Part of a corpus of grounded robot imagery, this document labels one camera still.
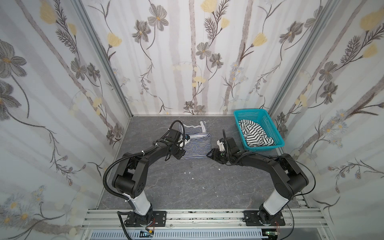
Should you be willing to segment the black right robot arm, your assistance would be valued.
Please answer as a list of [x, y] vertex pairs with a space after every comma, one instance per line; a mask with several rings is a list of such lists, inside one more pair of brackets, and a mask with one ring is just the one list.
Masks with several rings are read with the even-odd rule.
[[218, 140], [218, 148], [213, 148], [207, 157], [227, 166], [251, 167], [270, 174], [274, 190], [257, 211], [244, 211], [243, 222], [248, 226], [283, 226], [282, 210], [294, 197], [303, 196], [302, 190], [310, 183], [301, 169], [304, 164], [294, 160], [289, 154], [265, 156], [251, 151], [241, 151], [233, 138]]

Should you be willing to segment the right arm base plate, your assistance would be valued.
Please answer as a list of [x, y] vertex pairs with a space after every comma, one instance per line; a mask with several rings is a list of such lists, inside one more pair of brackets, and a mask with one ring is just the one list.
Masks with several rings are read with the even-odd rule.
[[285, 220], [281, 212], [270, 215], [268, 212], [261, 211], [244, 211], [243, 222], [247, 227], [281, 227], [285, 226]]

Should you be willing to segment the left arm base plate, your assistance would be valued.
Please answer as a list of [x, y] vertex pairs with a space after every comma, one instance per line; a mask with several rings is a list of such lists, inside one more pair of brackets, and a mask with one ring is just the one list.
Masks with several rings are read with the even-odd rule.
[[125, 227], [165, 227], [167, 220], [166, 211], [149, 211], [145, 216], [129, 212], [125, 218]]

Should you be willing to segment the blue white striped tank top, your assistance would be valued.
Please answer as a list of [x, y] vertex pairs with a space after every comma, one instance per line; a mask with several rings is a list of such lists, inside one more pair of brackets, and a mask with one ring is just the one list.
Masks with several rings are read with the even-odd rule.
[[200, 121], [197, 126], [184, 125], [184, 130], [187, 136], [186, 146], [184, 150], [185, 154], [182, 156], [182, 160], [187, 159], [204, 159], [211, 151], [211, 134], [208, 132], [207, 123]]

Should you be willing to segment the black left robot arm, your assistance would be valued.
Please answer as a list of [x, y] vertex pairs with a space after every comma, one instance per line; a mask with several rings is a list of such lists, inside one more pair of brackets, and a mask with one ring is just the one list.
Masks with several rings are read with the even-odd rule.
[[118, 211], [127, 220], [121, 221], [123, 227], [139, 224], [149, 226], [155, 223], [153, 205], [145, 194], [149, 168], [156, 161], [170, 157], [180, 160], [186, 153], [184, 147], [187, 134], [180, 120], [171, 123], [168, 131], [153, 142], [149, 149], [135, 154], [124, 154], [107, 167], [103, 175], [104, 189], [111, 195], [124, 199], [132, 208], [130, 212]]

